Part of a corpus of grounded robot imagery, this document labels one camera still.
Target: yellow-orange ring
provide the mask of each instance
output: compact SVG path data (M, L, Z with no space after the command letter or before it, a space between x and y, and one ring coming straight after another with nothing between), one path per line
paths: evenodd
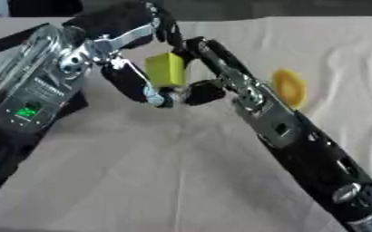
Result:
M272 85L279 97L292 108L299 108L306 100L306 83L295 72L277 70L272 76ZM286 85L292 87L293 94L286 93Z

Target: yellow cube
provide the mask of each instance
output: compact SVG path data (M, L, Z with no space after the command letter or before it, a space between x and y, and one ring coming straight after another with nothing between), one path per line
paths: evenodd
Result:
M186 85L184 61L174 53L163 53L146 59L146 73L156 88Z

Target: white tablecloth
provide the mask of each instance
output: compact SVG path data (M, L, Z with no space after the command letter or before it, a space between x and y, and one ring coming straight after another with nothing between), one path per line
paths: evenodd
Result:
M43 21L0 20L0 37ZM372 17L181 29L219 40L262 80L278 68L299 72L308 83L303 112L372 175ZM127 57L142 65L168 49L153 43ZM189 75L212 77L199 63ZM91 106L57 124L0 189L1 232L342 231L259 144L230 99L158 110L127 100L97 71L84 91Z

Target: table surface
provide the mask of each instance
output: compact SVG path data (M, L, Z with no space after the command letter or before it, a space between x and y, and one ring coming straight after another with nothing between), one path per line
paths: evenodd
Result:
M0 38L41 22L0 19ZM372 17L181 23L215 38L268 80L290 68L308 84L302 110L372 175ZM139 65L169 47L126 56ZM191 81L212 77L200 63ZM0 231L342 231L232 109L230 98L159 110L131 102L97 70L91 106L60 121L0 189Z

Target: yellow block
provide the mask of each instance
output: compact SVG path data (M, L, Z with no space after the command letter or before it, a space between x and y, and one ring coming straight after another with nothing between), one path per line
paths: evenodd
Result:
M291 70L279 69L273 73L272 87L276 94L290 107L301 108L307 99L306 82Z
M174 53L163 53L146 59L146 73L156 88L186 85L184 61Z

